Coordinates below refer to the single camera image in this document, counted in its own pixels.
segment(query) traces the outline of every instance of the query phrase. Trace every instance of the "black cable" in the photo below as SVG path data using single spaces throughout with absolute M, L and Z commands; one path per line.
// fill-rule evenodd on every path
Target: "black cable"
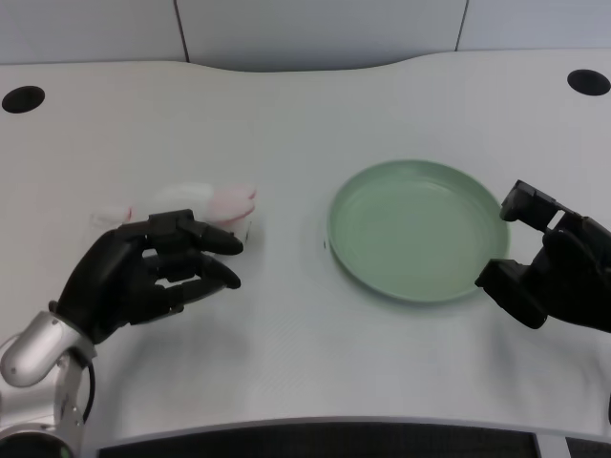
M 95 397 L 95 371 L 94 364 L 90 363 L 87 366 L 89 370 L 89 399 L 87 400 L 87 405 L 85 406 L 85 411 L 83 412 L 83 423 L 87 422 L 89 418 L 89 414 L 92 413 L 92 407 L 94 406 L 94 397 Z

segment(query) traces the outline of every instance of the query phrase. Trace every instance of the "plate rim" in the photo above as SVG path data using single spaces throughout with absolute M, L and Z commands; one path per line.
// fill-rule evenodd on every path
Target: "plate rim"
M 361 170 L 360 172 L 357 172 L 356 174 L 354 174 L 353 176 L 351 176 L 350 178 L 348 178 L 344 184 L 342 184 L 342 186 L 339 187 L 339 189 L 335 192 L 335 195 L 333 196 L 333 200 L 331 201 L 331 204 L 328 207 L 328 211 L 327 211 L 327 239 L 329 242 L 329 245 L 331 247 L 331 250 L 333 252 L 333 255 L 335 255 L 335 257 L 337 258 L 337 260 L 341 263 L 342 267 L 345 268 L 350 275 L 356 279 L 357 281 L 359 281 L 360 283 L 362 283 L 363 285 L 365 285 L 367 288 L 372 289 L 373 291 L 376 291 L 384 296 L 387 296 L 389 298 L 393 298 L 399 301 L 403 301 L 403 302 L 422 302 L 422 303 L 435 303 L 435 302 L 448 302 L 448 301 L 454 301 L 460 298 L 463 298 L 464 296 L 467 296 L 469 294 L 472 294 L 475 290 L 479 289 L 475 283 L 473 283 L 473 285 L 464 290 L 461 291 L 459 293 L 456 294 L 452 294 L 448 297 L 444 297 L 441 299 L 422 299 L 422 298 L 414 298 L 414 297 L 408 297 L 405 295 L 398 295 L 398 294 L 393 294 L 389 291 L 385 291 L 382 288 L 376 287 L 373 284 L 370 284 L 368 281 L 364 280 L 361 276 L 357 275 L 356 273 L 354 273 L 354 271 L 350 268 L 350 266 L 348 265 L 348 263 L 342 258 L 342 255 L 340 254 L 340 250 L 337 249 L 336 246 L 336 242 L 334 240 L 333 237 L 333 233 L 331 231 L 331 216 L 333 214 L 333 209 L 335 208 L 336 204 L 337 204 L 337 200 L 339 198 L 339 196 L 342 194 L 342 191 L 344 191 L 349 185 L 350 183 L 358 178 L 360 175 L 368 172 L 369 170 L 376 168 L 376 167 L 382 167 L 385 165 L 391 165 L 391 164 L 405 164 L 405 163 L 420 163 L 420 164 L 429 164 L 429 165 L 434 165 L 436 167 L 443 167 L 446 169 L 450 169 L 455 173 L 459 173 L 460 175 L 463 175 L 465 177 L 467 177 L 468 179 L 472 180 L 473 182 L 475 182 L 476 184 L 478 184 L 486 194 L 488 194 L 488 196 L 494 201 L 496 202 L 496 204 L 498 205 L 499 211 L 501 208 L 501 204 L 498 202 L 498 200 L 496 199 L 495 195 L 493 193 L 491 193 L 491 191 L 483 185 L 483 183 L 481 183 L 481 181 L 479 181 L 478 179 L 475 179 L 474 177 L 472 177 L 470 174 L 467 174 L 466 172 L 463 172 L 462 170 L 456 169 L 450 165 L 446 165 L 443 164 L 441 162 L 435 162 L 432 160 L 424 160 L 424 159 L 394 159 L 394 160 L 387 160 L 384 162 L 378 162 L 376 164 L 370 165 L 369 167 Z M 502 219 L 500 219 L 501 221 L 503 221 L 504 226 L 506 228 L 506 240 L 505 240 L 505 247 L 504 247 L 504 251 L 502 253 L 502 258 L 506 259 L 507 256 L 509 255 L 509 249 L 511 246 L 511 228 L 510 225 L 507 223 L 507 221 L 504 221 Z

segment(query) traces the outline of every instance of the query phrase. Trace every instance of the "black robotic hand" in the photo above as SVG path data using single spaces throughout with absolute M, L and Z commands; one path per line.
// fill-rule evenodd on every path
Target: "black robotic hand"
M 556 227 L 548 227 L 560 211 Z M 503 201 L 500 217 L 541 231 L 543 248 L 531 265 L 490 260 L 475 284 L 534 329 L 552 316 L 611 332 L 611 233 L 522 181 Z
M 242 243 L 195 221 L 191 210 L 124 224 L 94 243 L 50 308 L 99 344 L 127 323 L 179 313 L 189 302 L 240 287 L 236 274 L 202 252 L 237 255 Z M 161 279 L 182 282 L 164 287 Z

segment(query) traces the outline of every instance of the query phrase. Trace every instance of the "panel seam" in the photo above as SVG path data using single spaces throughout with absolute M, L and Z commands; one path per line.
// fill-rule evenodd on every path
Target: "panel seam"
M 458 51 L 458 45 L 460 44 L 460 37 L 462 36 L 462 29 L 465 27 L 465 19 L 467 18 L 467 10 L 469 9 L 469 1 L 465 3 L 465 11 L 462 13 L 462 21 L 460 21 L 460 29 L 458 30 L 458 38 L 456 38 L 455 51 Z

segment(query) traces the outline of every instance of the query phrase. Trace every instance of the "black grommet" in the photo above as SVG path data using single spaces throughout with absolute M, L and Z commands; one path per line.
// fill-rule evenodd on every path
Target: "black grommet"
M 575 70 L 566 79 L 569 86 L 585 95 L 604 95 L 611 90 L 607 77 L 593 70 Z
M 2 99 L 2 108 L 20 114 L 37 108 L 45 99 L 45 92 L 37 86 L 24 86 L 10 91 Z

